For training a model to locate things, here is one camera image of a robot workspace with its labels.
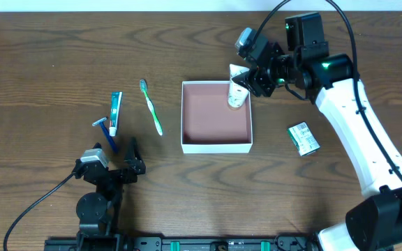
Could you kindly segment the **white lotion tube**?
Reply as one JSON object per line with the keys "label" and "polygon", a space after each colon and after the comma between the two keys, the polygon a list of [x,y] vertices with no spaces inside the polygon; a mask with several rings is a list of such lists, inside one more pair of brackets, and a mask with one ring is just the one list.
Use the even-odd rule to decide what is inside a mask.
{"label": "white lotion tube", "polygon": [[243,73],[247,73],[247,67],[230,64],[230,85],[228,91],[228,105],[231,109],[239,109],[247,99],[249,90],[239,85],[237,80],[233,80]]}

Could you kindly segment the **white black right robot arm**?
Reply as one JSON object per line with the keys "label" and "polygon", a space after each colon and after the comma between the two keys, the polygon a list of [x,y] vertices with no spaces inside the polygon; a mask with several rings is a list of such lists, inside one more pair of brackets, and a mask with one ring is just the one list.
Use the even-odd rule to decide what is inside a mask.
{"label": "white black right robot arm", "polygon": [[246,28],[236,41],[250,69],[234,81],[255,96],[286,88],[331,123],[357,173],[363,201],[319,231],[308,250],[391,250],[402,243],[402,157],[375,115],[354,63],[330,54],[318,13],[285,19],[288,48]]}

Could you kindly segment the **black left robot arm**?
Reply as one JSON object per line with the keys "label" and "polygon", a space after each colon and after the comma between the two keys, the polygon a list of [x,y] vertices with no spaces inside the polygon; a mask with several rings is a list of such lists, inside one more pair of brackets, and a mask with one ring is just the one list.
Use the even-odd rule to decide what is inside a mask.
{"label": "black left robot arm", "polygon": [[124,186],[137,182],[137,177],[146,172],[136,138],[129,141],[120,168],[110,169],[108,163],[99,143],[75,161],[75,178],[96,186],[96,191],[82,196],[76,206],[80,219],[77,250],[120,250],[123,247],[124,237],[118,233],[117,224]]}

